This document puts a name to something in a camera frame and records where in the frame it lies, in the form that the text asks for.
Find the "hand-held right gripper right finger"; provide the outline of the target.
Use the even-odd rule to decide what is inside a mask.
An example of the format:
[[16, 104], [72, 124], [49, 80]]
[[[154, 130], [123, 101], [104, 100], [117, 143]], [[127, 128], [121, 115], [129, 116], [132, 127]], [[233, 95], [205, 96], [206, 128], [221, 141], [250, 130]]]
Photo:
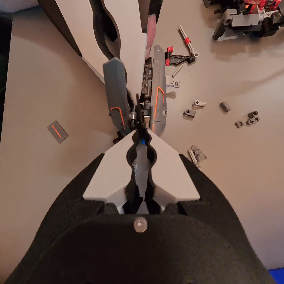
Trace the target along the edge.
[[151, 130], [145, 132], [150, 161], [145, 202], [149, 214], [159, 214], [170, 203], [200, 199], [179, 153]]

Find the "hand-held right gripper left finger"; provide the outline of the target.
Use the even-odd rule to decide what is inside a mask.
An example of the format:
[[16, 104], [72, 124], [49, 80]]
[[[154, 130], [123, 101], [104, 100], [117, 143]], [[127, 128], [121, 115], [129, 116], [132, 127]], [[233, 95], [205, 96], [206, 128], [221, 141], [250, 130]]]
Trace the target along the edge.
[[133, 130], [105, 152], [83, 198], [115, 204], [120, 214], [136, 214], [143, 198], [135, 180], [139, 131]]

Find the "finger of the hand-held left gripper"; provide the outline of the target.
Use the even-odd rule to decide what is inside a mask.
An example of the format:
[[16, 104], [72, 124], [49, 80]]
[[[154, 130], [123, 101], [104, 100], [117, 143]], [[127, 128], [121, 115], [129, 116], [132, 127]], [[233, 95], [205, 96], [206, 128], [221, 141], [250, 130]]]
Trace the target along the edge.
[[119, 32], [120, 59], [127, 74], [130, 94], [141, 92], [147, 34], [142, 32], [138, 0], [104, 0]]
[[103, 64], [120, 56], [120, 36], [105, 1], [56, 0], [83, 60], [105, 83]]

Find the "grey orange-striped lego panel assembly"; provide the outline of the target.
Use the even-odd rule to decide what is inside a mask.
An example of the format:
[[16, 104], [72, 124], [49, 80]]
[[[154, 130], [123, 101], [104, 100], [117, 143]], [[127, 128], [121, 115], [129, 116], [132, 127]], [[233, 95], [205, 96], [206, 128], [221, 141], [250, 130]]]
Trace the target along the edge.
[[[144, 129], [151, 130], [156, 135], [166, 127], [167, 103], [166, 88], [179, 87], [179, 81], [170, 81], [165, 73], [165, 52], [159, 46], [154, 47], [154, 58], [145, 61], [142, 89], [139, 101], [144, 120]], [[113, 143], [118, 143], [132, 130], [137, 129], [137, 102], [126, 87], [124, 64], [118, 58], [113, 58], [103, 64], [105, 89], [109, 116], [118, 129]]]

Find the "large lego car model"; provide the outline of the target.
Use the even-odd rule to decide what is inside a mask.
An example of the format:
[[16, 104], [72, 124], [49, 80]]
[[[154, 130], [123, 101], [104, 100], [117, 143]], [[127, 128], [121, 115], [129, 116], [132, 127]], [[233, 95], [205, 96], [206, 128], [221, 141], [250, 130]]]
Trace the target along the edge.
[[203, 0], [204, 6], [220, 5], [214, 14], [222, 14], [213, 40], [237, 38], [249, 34], [262, 38], [273, 36], [284, 26], [283, 0]]

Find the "person's left hand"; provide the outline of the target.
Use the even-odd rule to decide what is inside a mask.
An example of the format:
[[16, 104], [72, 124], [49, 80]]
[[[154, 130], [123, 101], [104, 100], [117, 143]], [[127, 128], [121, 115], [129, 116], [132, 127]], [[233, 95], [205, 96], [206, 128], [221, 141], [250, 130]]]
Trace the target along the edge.
[[148, 22], [147, 22], [147, 45], [145, 51], [145, 60], [149, 58], [151, 47], [154, 43], [155, 34], [156, 34], [156, 15], [152, 14], [148, 16]]

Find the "grey axle black panel assembly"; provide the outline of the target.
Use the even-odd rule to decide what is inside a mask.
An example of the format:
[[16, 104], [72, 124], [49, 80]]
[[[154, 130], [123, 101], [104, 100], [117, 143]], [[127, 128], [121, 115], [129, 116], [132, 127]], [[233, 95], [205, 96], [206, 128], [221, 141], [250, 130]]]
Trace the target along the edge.
[[172, 53], [172, 56], [170, 59], [170, 66], [179, 66], [183, 64], [184, 62], [191, 64], [199, 57], [199, 53], [195, 51], [195, 49], [193, 48], [191, 40], [186, 35], [182, 25], [179, 25], [179, 32], [183, 38], [184, 45], [187, 47], [189, 51], [189, 55], [187, 56], [186, 55], [175, 55]]

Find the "grey tile with orange stripe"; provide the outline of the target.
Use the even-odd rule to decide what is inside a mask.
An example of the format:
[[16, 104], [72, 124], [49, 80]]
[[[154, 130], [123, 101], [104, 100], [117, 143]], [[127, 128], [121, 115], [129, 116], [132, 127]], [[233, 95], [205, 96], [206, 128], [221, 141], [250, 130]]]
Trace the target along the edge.
[[58, 143], [62, 143], [69, 136], [56, 120], [47, 126], [47, 129]]

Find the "blue plastic bin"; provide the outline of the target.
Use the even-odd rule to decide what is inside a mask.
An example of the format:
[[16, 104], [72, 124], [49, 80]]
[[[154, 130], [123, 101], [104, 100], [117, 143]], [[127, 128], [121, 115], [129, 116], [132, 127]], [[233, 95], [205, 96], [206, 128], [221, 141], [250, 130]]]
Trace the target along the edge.
[[269, 273], [277, 284], [284, 283], [284, 268], [270, 269]]

